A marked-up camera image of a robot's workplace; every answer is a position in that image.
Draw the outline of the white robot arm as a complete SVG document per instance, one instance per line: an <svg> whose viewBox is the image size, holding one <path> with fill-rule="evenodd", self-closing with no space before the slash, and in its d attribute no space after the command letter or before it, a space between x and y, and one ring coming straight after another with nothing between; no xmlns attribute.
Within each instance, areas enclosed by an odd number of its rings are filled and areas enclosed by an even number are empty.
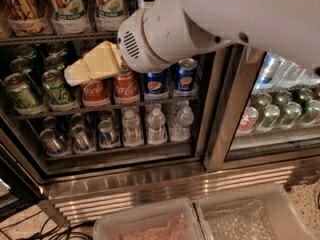
<svg viewBox="0 0 320 240"><path fill-rule="evenodd" d="M158 73L231 44L273 52L312 74L320 69L320 0L155 0L64 71L71 86L118 75L125 66Z"/></svg>

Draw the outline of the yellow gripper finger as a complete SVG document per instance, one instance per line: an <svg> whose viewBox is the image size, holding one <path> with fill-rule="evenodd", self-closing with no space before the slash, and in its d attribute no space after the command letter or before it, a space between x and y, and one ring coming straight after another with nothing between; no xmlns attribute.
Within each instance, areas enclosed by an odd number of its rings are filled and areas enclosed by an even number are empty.
<svg viewBox="0 0 320 240"><path fill-rule="evenodd" d="M90 80L87 64L79 59L64 70L64 77L70 86L77 86Z"/></svg>
<svg viewBox="0 0 320 240"><path fill-rule="evenodd" d="M83 57L83 60L91 79L113 77L121 71L122 59L118 46L109 41L97 45Z"/></svg>

